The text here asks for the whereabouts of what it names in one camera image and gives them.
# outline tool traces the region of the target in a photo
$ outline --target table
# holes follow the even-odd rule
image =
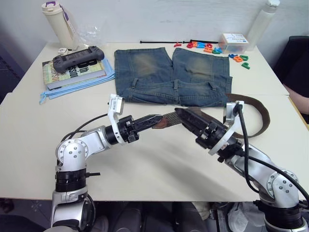
[[[162,45],[107,44],[103,50],[113,64],[115,49],[139,46]],[[173,47],[171,44],[167,47],[170,55]],[[114,81],[110,81],[39,105],[39,95],[44,91],[42,62],[50,60],[56,51],[56,44],[47,44],[20,84],[0,105],[0,197],[51,199],[55,188],[56,146],[66,133],[107,112],[109,94],[115,92]],[[261,76],[254,87],[248,88],[252,91],[250,96],[269,110],[271,119],[269,128],[249,142],[268,154],[278,166],[295,172],[308,191],[309,132],[259,51],[255,49],[249,56],[256,60],[253,62],[256,67],[251,65],[250,70],[231,62],[232,92],[245,94],[247,90],[241,83],[248,83],[245,80],[251,75]],[[261,80],[267,78],[269,90],[261,87]],[[126,103],[123,116],[131,114],[136,119],[146,114],[165,114],[174,107]],[[222,120],[220,107],[203,111]],[[249,134],[261,126],[260,116],[250,106],[245,108],[245,121]],[[86,129],[109,124],[103,118]],[[94,200],[115,201],[252,201],[258,198],[240,175],[216,159],[198,146],[194,135],[182,125],[146,130],[140,133],[139,141],[115,145],[87,160],[87,171],[101,172],[101,176],[87,179],[89,194]]]

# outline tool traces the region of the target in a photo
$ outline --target black cable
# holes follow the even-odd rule
[[[83,128],[84,126],[86,126],[86,125],[89,124],[90,122],[93,122],[94,120],[97,120],[97,119],[102,118],[102,117],[105,117],[105,116],[107,116],[107,114],[100,115],[100,116],[98,116],[98,117],[95,117],[95,118],[93,118],[93,119],[91,119],[91,120],[85,122],[83,125],[81,125],[79,128],[77,128],[77,129],[75,130],[76,133],[77,133],[77,131],[79,131],[81,128]],[[75,133],[71,134],[71,136],[69,137],[69,139],[73,138],[74,134],[75,134]]]
[[[86,132],[86,131],[85,130],[75,130],[75,131],[72,131],[72,132],[68,133],[66,136],[64,136],[61,141],[62,142],[65,141],[67,139],[67,137],[70,136],[70,135],[75,135],[76,133],[83,133],[83,132]]]
[[[245,125],[245,121],[243,119],[243,114],[242,114],[242,107],[240,107],[240,105],[237,108],[237,112],[240,118],[240,124],[241,124],[241,128],[242,128],[242,133],[243,133],[243,138],[244,138],[244,143],[245,143],[245,179],[246,182],[248,184],[248,186],[256,193],[259,193],[258,190],[256,190],[250,183],[250,179],[249,179],[249,141],[248,141],[248,134],[247,134],[247,129],[246,129],[246,125]]]
[[[262,160],[259,160],[257,158],[254,158],[254,157],[251,157],[249,156],[249,159],[255,161],[255,162],[258,162],[276,172],[278,172],[279,174],[283,175],[285,178],[287,178],[292,184],[295,185],[295,187],[301,192],[301,194],[303,194],[303,196],[305,197],[306,201],[309,203],[309,195],[308,193],[303,189],[303,187],[301,187],[301,185],[299,183],[297,183],[292,177],[290,177],[290,175],[288,175],[287,173],[285,173],[284,171],[282,171],[281,169],[267,163],[267,162],[264,162]],[[299,204],[302,208],[304,209],[309,209],[309,205],[305,205],[305,204]]]

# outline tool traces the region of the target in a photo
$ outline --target gray wall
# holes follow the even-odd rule
[[[42,0],[2,1],[0,43],[27,70],[46,42],[57,42],[41,11]],[[222,32],[246,34],[265,0],[62,0],[76,23],[103,28],[107,42],[218,40]],[[309,1],[281,0],[258,44],[273,66],[288,37],[309,34]]]

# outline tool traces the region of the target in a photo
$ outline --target blue jeans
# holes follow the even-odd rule
[[[228,57],[176,48],[115,51],[117,94],[127,102],[223,106],[231,92]]]

